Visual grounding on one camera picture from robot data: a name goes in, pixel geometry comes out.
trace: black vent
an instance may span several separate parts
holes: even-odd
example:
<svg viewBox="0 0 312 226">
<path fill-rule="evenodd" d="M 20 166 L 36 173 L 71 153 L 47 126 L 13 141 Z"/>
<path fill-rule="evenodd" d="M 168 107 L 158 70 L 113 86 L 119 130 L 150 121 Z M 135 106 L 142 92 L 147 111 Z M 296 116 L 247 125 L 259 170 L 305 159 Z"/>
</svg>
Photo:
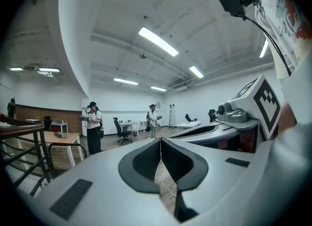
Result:
<svg viewBox="0 0 312 226">
<path fill-rule="evenodd" d="M 50 210 L 68 220 L 91 185 L 92 182 L 79 179 L 51 206 Z"/>
<path fill-rule="evenodd" d="M 246 168 L 250 164 L 250 162 L 248 161 L 236 159 L 236 158 L 228 158 L 227 160 L 225 160 L 225 162 L 228 162 L 230 164 L 237 165 L 237 166 L 246 167 Z"/>
</svg>

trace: person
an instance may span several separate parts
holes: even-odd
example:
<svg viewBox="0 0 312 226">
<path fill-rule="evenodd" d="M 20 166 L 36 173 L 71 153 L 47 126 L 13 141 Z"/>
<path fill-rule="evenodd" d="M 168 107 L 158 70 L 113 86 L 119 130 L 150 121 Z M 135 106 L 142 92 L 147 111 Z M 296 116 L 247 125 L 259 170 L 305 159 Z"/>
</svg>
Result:
<svg viewBox="0 0 312 226">
<path fill-rule="evenodd" d="M 12 98 L 11 101 L 8 103 L 8 117 L 9 118 L 14 118 L 15 114 L 15 99 Z"/>
<path fill-rule="evenodd" d="M 102 114 L 99 111 L 95 102 L 90 102 L 88 106 L 90 112 L 88 113 L 87 122 L 87 141 L 90 154 L 96 154 L 101 151 L 101 123 Z"/>
<path fill-rule="evenodd" d="M 300 7 L 293 0 L 261 0 L 255 9 L 255 18 L 280 47 L 289 69 L 294 70 L 306 58 L 312 44 L 312 27 Z M 289 75 L 271 41 L 268 43 L 277 78 L 283 85 Z M 296 124 L 287 101 L 282 106 L 278 124 L 280 132 Z"/>
<path fill-rule="evenodd" d="M 152 104 L 149 106 L 150 112 L 148 114 L 149 120 L 150 120 L 150 127 L 151 127 L 151 138 L 156 138 L 156 128 L 157 128 L 157 120 L 161 119 L 161 116 L 157 116 L 157 113 L 155 112 L 156 105 Z"/>
</svg>

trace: black office chair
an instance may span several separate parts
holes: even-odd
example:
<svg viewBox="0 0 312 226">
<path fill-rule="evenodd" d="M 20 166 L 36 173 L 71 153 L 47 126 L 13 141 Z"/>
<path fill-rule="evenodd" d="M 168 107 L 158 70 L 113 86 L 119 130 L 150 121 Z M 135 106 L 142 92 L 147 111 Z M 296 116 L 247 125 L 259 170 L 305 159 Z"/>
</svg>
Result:
<svg viewBox="0 0 312 226">
<path fill-rule="evenodd" d="M 214 109 L 209 110 L 209 118 L 210 118 L 210 123 L 214 122 L 216 120 L 216 112 Z"/>
<path fill-rule="evenodd" d="M 47 131 L 52 123 L 51 116 L 45 116 L 43 119 L 44 130 Z"/>
<path fill-rule="evenodd" d="M 187 120 L 188 122 L 197 121 L 197 119 L 191 120 L 188 114 L 185 115 L 185 118 L 186 118 L 186 120 Z"/>
<path fill-rule="evenodd" d="M 120 124 L 118 123 L 118 118 L 114 118 L 114 124 L 117 128 L 117 136 L 118 137 L 122 137 L 122 139 L 118 140 L 118 143 L 121 141 L 121 145 L 123 144 L 123 142 L 125 141 L 129 141 L 130 143 L 132 143 L 132 139 L 128 138 L 128 135 L 132 134 L 132 131 L 126 131 L 127 127 L 123 128 L 123 131 L 121 130 Z"/>
</svg>

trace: metal railing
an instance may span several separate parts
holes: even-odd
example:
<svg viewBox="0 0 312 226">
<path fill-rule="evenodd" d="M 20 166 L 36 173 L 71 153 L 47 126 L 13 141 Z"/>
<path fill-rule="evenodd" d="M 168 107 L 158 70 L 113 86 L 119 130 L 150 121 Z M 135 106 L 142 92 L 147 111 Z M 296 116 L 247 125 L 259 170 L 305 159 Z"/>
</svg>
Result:
<svg viewBox="0 0 312 226">
<path fill-rule="evenodd" d="M 1 155 L 4 155 L 3 158 L 3 168 L 7 167 L 8 165 L 24 172 L 16 181 L 13 182 L 14 187 L 18 187 L 30 174 L 34 175 L 34 170 L 39 167 L 42 170 L 42 175 L 35 174 L 35 176 L 39 176 L 39 180 L 33 187 L 33 189 L 30 192 L 31 196 L 34 196 L 37 192 L 38 188 L 42 184 L 44 180 L 47 180 L 47 182 L 51 182 L 51 161 L 48 156 L 45 140 L 44 140 L 44 126 L 42 124 L 33 124 L 25 121 L 15 120 L 8 117 L 1 117 L 0 121 L 3 123 L 7 123 L 8 127 L 1 127 L 0 128 L 0 142 L 5 146 L 5 148 L 11 148 L 19 153 L 14 154 L 11 156 L 9 153 L 7 153 L 3 148 L 0 150 Z M 12 138 L 18 138 L 22 135 L 26 134 L 33 134 L 34 140 L 26 140 L 22 139 L 24 141 L 27 141 L 29 143 L 33 143 L 34 146 L 32 146 L 29 149 L 21 149 L 16 146 L 12 146 L 6 142 L 4 142 L 5 139 L 12 139 Z M 21 159 L 23 156 L 31 154 L 36 155 L 38 157 L 38 160 L 33 163 L 31 161 L 27 161 L 25 159 Z M 12 163 L 15 161 L 22 162 L 24 164 L 30 165 L 30 167 L 26 170 L 22 170 L 20 168 L 17 168 L 16 166 L 13 166 Z"/>
</svg>

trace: black grille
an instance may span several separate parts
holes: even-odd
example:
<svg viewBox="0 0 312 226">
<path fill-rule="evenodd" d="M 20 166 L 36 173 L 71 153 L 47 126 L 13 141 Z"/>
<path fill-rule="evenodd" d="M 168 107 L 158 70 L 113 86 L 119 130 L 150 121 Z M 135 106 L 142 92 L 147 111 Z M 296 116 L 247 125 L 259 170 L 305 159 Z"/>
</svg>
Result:
<svg viewBox="0 0 312 226">
<path fill-rule="evenodd" d="M 228 158 L 227 160 L 225 160 L 225 162 L 228 162 L 230 164 L 237 165 L 237 166 L 246 167 L 246 168 L 250 164 L 250 162 L 248 161 L 236 159 L 236 158 Z"/>
</svg>

